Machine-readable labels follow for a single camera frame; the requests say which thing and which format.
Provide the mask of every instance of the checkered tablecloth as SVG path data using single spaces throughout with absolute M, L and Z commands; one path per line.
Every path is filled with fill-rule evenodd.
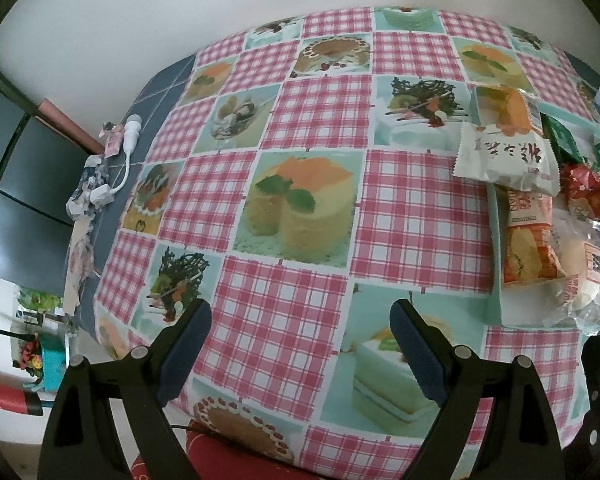
M 195 88 L 174 106 L 148 152 L 136 200 L 128 200 L 123 213 L 135 215 L 125 225 L 138 229 L 142 220 L 136 220 L 145 218 L 143 225 L 156 226 L 155 233 L 119 229 L 94 297 L 120 324 L 129 348 L 150 344 L 170 323 L 156 314 L 156 294 L 151 301 L 157 303 L 148 306 L 152 287 L 163 290 L 162 267 L 201 254 L 208 264 L 203 275 L 180 275 L 168 291 L 174 291 L 178 315 L 187 301 L 183 290 L 195 282 L 213 313 L 210 335 L 174 404 L 198 422 L 211 424 L 216 416 L 213 428 L 230 438 L 236 438 L 231 428 L 241 425 L 249 434 L 268 432 L 284 453 L 261 452 L 331 478 L 397 479 L 426 434 L 426 428 L 416 435 L 383 431 L 383 425 L 396 427 L 393 415 L 379 413 L 364 389 L 353 397 L 353 377 L 360 383 L 357 348 L 388 324 L 378 312 L 387 312 L 390 298 L 417 296 L 416 307 L 427 315 L 433 311 L 454 336 L 459 330 L 458 340 L 487 359 L 532 358 L 564 443 L 582 418 L 582 399 L 576 400 L 582 394 L 576 380 L 582 342 L 576 331 L 512 330 L 482 320 L 493 285 L 484 185 L 452 176 L 454 152 L 391 144 L 378 134 L 394 78 L 443 80 L 454 85 L 458 98 L 470 95 L 475 83 L 456 50 L 465 40 L 508 53 L 540 100 L 590 121 L 570 80 L 573 67 L 556 46 L 561 68 L 515 52 L 507 29 L 492 20 L 432 10 L 428 18 L 420 13 L 410 21 L 412 10 L 401 8 L 402 16 L 396 9 L 316 12 L 200 51 L 185 92 L 194 80 L 215 91 Z M 303 49 L 338 40 L 340 46 L 351 44 L 351 38 L 357 51 L 340 56 L 323 47 L 321 63 L 296 72 Z M 264 111 L 245 119 L 250 110 Z M 426 132 L 437 134 L 434 128 Z M 298 164 L 319 159 L 317 173 L 304 178 L 308 189 L 320 189 L 319 171 L 336 181 L 348 175 L 348 187 L 331 195 L 310 193 L 313 203 L 305 202 L 301 212 L 285 195 L 295 176 L 278 182 L 278 191 L 259 191 L 256 184 L 290 158 Z M 170 181 L 158 171 L 165 162 L 182 167 L 168 189 Z M 279 218 L 267 217 L 279 222 L 269 227 L 274 234 L 253 234 L 258 200 L 261 208 L 278 208 Z M 330 211 L 340 200 L 349 208 L 344 213 L 298 228 L 297 218 Z M 284 219 L 293 211 L 296 224 Z M 349 224 L 340 229 L 342 241 L 320 260 L 298 256 L 302 244 L 293 250 L 284 245 L 282 237 L 291 232 L 310 246 L 312 237 L 324 236 L 344 217 Z M 447 314 L 459 316 L 458 322 Z M 209 408 L 201 415 L 197 406 L 220 411 Z M 458 475 L 470 469 L 490 406 L 489 399 L 480 403 Z M 417 425 L 417 410 L 396 416 Z M 231 424 L 223 426 L 226 420 Z

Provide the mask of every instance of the yellow flower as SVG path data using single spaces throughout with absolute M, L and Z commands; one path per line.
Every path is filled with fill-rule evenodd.
M 39 355 L 34 355 L 30 362 L 31 366 L 33 366 L 35 370 L 40 370 L 40 368 L 42 368 L 42 359 L 40 359 Z

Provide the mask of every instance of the green leaf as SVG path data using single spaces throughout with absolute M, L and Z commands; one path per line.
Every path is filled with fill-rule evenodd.
M 497 61 L 494 61 L 493 59 L 488 59 L 487 63 L 489 63 L 491 66 L 493 66 L 494 68 L 496 68 L 498 70 L 502 70 L 503 72 L 507 71 L 506 68 L 504 68 L 500 63 L 498 63 Z
M 294 211 L 299 213 L 313 213 L 315 211 L 314 196 L 306 189 L 289 190 L 286 194 L 286 201 Z
M 467 50 L 462 53 L 463 56 L 467 56 L 469 59 L 475 59 L 476 61 L 487 61 L 487 57 L 473 50 Z
M 256 187 L 268 195 L 284 195 L 291 183 L 291 180 L 285 180 L 279 175 L 271 175 L 256 183 Z
M 380 351 L 388 351 L 388 352 L 401 352 L 398 343 L 392 336 L 387 336 L 378 345 L 378 350 Z
M 209 75 L 201 75 L 195 79 L 193 84 L 194 85 L 211 85 L 215 82 L 216 82 L 215 78 L 213 78 Z

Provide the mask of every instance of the pink rolled object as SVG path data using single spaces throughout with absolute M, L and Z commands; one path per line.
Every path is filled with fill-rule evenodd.
M 83 147 L 92 155 L 99 155 L 104 152 L 102 144 L 62 113 L 49 99 L 43 99 L 38 111 L 40 112 L 40 117 L 38 117 L 40 120 L 48 123 L 57 132 Z

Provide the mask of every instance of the orange snack package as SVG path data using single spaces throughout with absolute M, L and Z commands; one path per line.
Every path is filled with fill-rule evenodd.
M 552 248 L 552 197 L 534 191 L 510 189 L 507 256 L 504 285 L 528 285 L 563 278 Z

